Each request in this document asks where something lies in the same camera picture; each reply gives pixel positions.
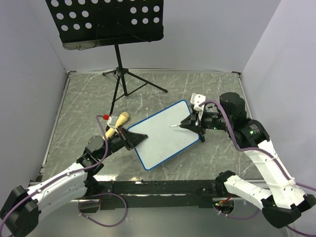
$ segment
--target music stand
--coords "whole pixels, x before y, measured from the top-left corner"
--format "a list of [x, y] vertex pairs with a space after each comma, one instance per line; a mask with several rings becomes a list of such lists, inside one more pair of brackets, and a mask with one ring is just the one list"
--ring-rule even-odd
[[[110, 73], [118, 76], [110, 115], [116, 100], [147, 84], [168, 92], [124, 68], [119, 51], [119, 44], [151, 42], [163, 38], [163, 0], [46, 0], [46, 3], [65, 49], [115, 46], [118, 67], [103, 73], [104, 76]], [[128, 93], [125, 74], [143, 81], [144, 84]], [[124, 94], [116, 98], [120, 81]]]

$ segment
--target tripod leg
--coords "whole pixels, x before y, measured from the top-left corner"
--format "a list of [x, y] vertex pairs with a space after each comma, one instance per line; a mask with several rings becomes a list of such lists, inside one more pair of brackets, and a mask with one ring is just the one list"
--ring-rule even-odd
[[107, 74], [116, 74], [116, 70], [111, 70], [111, 71], [108, 71], [108, 72], [105, 72], [105, 73], [102, 73], [103, 76], [106, 76]]
[[122, 75], [122, 86], [123, 86], [123, 90], [124, 90], [124, 95], [128, 96], [124, 74]]
[[115, 86], [115, 91], [114, 91], [114, 96], [113, 96], [113, 100], [112, 100], [110, 115], [112, 115], [112, 113], [113, 113], [114, 104], [115, 104], [115, 101], [117, 99], [117, 93], [118, 93], [118, 89], [119, 89], [119, 81], [120, 81], [120, 76], [118, 76], [117, 84]]
[[152, 85], [152, 86], [158, 88], [159, 90], [162, 90], [162, 91], [165, 92], [165, 93], [168, 92], [168, 90], [163, 89], [162, 87], [160, 87], [160, 86], [158, 86], [158, 85], [155, 85], [155, 84], [151, 83], [150, 81], [147, 81], [147, 80], [145, 80], [145, 79], [143, 79], [143, 78], [141, 78], [141, 77], [139, 77], [139, 76], [137, 76], [137, 75], [135, 75], [135, 74], [133, 74], [133, 73], [131, 73], [131, 72], [126, 72], [126, 73], [129, 74], [129, 75], [131, 75], [132, 77], [135, 77], [135, 78], [137, 78], [137, 79], [139, 79], [139, 80], [141, 80], [141, 81], [143, 81], [143, 82], [148, 83], [149, 85]]

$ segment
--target perforated panel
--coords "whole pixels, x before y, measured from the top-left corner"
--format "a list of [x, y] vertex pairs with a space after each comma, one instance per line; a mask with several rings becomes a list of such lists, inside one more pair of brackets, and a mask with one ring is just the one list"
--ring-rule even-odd
[[98, 46], [163, 38], [163, 0], [46, 0], [62, 43]]

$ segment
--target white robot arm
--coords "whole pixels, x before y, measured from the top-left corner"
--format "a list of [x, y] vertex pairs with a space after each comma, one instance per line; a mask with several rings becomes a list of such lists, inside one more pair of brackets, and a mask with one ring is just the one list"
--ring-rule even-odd
[[13, 189], [0, 210], [0, 230], [5, 222], [14, 237], [25, 237], [53, 210], [98, 193], [98, 182], [93, 176], [103, 168], [102, 161], [123, 147], [132, 150], [148, 138], [122, 127], [116, 130], [118, 133], [107, 141], [107, 146], [101, 136], [90, 138], [82, 156], [63, 172], [28, 189]]
[[[209, 103], [215, 104], [217, 112], [208, 111]], [[290, 176], [262, 124], [247, 118], [245, 101], [237, 93], [222, 94], [220, 102], [193, 93], [190, 104], [192, 114], [179, 126], [198, 133], [202, 142], [206, 129], [227, 131], [237, 150], [252, 160], [269, 187], [262, 189], [226, 171], [216, 178], [219, 193], [234, 194], [254, 204], [276, 228], [294, 222], [316, 204], [316, 198], [307, 195]]]

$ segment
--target blue whiteboard frame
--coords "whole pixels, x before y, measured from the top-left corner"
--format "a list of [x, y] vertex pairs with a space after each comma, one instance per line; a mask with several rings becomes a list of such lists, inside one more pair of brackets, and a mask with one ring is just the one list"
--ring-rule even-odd
[[[189, 107], [189, 105], [188, 105], [188, 102], [187, 102], [186, 100], [180, 100], [180, 101], [178, 101], [178, 102], [176, 102], [176, 103], [174, 103], [174, 104], [172, 104], [172, 105], [170, 105], [170, 106], [164, 108], [163, 110], [160, 110], [159, 112], [157, 112], [157, 113], [155, 113], [155, 114], [153, 114], [153, 115], [150, 115], [149, 117], [147, 117], [147, 118], [145, 118], [145, 119], [143, 119], [143, 120], [141, 120], [141, 121], [135, 123], [134, 125], [132, 125], [131, 127], [129, 127], [127, 130], [129, 130], [129, 129], [131, 129], [132, 127], [134, 127], [134, 126], [136, 126], [136, 125], [142, 123], [143, 121], [148, 120], [148, 119], [150, 119], [151, 117], [153, 117], [153, 116], [155, 116], [155, 115], [157, 115], [157, 114], [159, 114], [159, 113], [161, 113], [161, 112], [163, 112], [163, 111], [169, 109], [170, 107], [175, 106], [176, 104], [181, 103], [182, 101], [184, 101], [184, 102], [186, 103], [186, 105], [187, 105], [187, 107], [188, 107], [188, 110], [189, 110], [189, 112], [191, 113], [191, 110], [190, 110], [190, 107]], [[137, 152], [137, 148], [136, 148], [136, 147], [135, 147], [134, 150], [135, 150], [135, 152], [136, 152], [136, 154], [137, 154], [137, 156], [138, 156], [138, 158], [139, 158], [139, 160], [140, 160], [140, 162], [141, 162], [143, 168], [144, 168], [145, 170], [149, 171], [149, 170], [152, 170], [153, 168], [157, 167], [158, 165], [164, 163], [165, 161], [169, 160], [170, 158], [174, 157], [175, 155], [179, 154], [180, 152], [182, 152], [182, 151], [185, 150], [186, 148], [190, 147], [190, 146], [193, 145], [194, 143], [198, 142], [199, 139], [200, 139], [200, 135], [198, 134], [196, 141], [192, 142], [191, 144], [189, 144], [189, 145], [186, 146], [185, 148], [179, 150], [179, 151], [176, 152], [175, 154], [171, 155], [170, 157], [168, 157], [168, 158], [165, 159], [164, 161], [160, 162], [159, 164], [156, 164], [154, 167], [152, 167], [152, 168], [150, 168], [150, 169], [147, 169], [147, 168], [144, 166], [143, 161], [142, 161], [142, 159], [140, 158], [140, 156], [139, 156], [139, 154], [138, 154], [138, 152]]]

